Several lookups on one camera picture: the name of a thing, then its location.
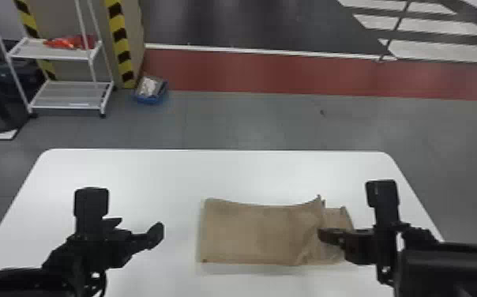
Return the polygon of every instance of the gray floor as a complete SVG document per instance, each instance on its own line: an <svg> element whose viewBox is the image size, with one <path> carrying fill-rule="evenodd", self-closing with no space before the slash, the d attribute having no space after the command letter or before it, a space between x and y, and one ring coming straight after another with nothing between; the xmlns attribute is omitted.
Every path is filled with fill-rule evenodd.
<svg viewBox="0 0 477 297"><path fill-rule="evenodd" d="M477 242L477 102L172 92L153 107L128 95L106 119L40 116L0 141L0 219L51 148L380 150L448 240Z"/></svg>

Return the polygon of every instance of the hazard stripe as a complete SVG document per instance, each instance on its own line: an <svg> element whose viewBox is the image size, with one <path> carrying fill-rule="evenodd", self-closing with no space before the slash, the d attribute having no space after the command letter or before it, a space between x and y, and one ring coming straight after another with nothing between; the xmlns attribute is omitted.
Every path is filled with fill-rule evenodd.
<svg viewBox="0 0 477 297"><path fill-rule="evenodd" d="M122 0L104 0L104 5L107 7L110 33L113 38L113 50L117 57L122 86L123 88L135 88L136 77L133 71L125 17L122 12Z"/></svg>
<svg viewBox="0 0 477 297"><path fill-rule="evenodd" d="M21 21L23 22L24 28L27 31L28 35L32 38L40 38L38 25L36 24L36 19L32 15L30 9L28 8L28 3L26 0L14 0L17 10L21 15ZM47 60L37 60L38 66L44 71L45 75L52 81L56 81L56 72L54 71L54 65L51 61Z"/></svg>

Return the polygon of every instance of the fabric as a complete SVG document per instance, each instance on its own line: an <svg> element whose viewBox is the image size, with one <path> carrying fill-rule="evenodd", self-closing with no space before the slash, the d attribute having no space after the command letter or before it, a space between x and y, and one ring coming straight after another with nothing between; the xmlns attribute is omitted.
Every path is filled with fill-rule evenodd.
<svg viewBox="0 0 477 297"><path fill-rule="evenodd" d="M344 259L343 251L317 238L318 228L353 229L345 208L326 209L314 199L301 205L248 205L205 201L200 259L228 264L324 265Z"/></svg>

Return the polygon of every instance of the shelf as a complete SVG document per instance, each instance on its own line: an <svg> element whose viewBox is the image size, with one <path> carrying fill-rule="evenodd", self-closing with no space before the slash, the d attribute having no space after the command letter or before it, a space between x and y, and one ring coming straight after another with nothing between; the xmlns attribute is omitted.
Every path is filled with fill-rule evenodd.
<svg viewBox="0 0 477 297"><path fill-rule="evenodd" d="M52 48L43 44L45 39L23 38L15 47L8 53L12 58L36 58L55 61L87 61L88 54L86 50L76 49L60 49ZM95 59L96 54L102 47L102 42L99 40L95 43L95 48L89 51L91 60Z"/></svg>
<svg viewBox="0 0 477 297"><path fill-rule="evenodd" d="M92 81L46 81L30 106L50 109L101 109L111 94L113 82L98 82L96 85Z"/></svg>

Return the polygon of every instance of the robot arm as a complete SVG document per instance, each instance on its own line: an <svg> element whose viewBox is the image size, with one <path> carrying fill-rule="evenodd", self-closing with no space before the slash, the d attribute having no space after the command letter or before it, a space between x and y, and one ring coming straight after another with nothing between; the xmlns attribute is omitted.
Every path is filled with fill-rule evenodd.
<svg viewBox="0 0 477 297"><path fill-rule="evenodd" d="M375 265L377 280L397 297L477 296L477 245L439 242L430 231L400 221L394 181L366 184L376 224L370 229L318 231L322 242L340 246L356 265ZM397 249L397 235L404 249Z"/></svg>
<svg viewBox="0 0 477 297"><path fill-rule="evenodd" d="M103 296L108 269L123 267L134 254L156 247L164 236L162 223L137 235L117 229L121 218L103 219L108 202L106 189L77 190L75 233L51 252L40 269L0 270L0 297Z"/></svg>

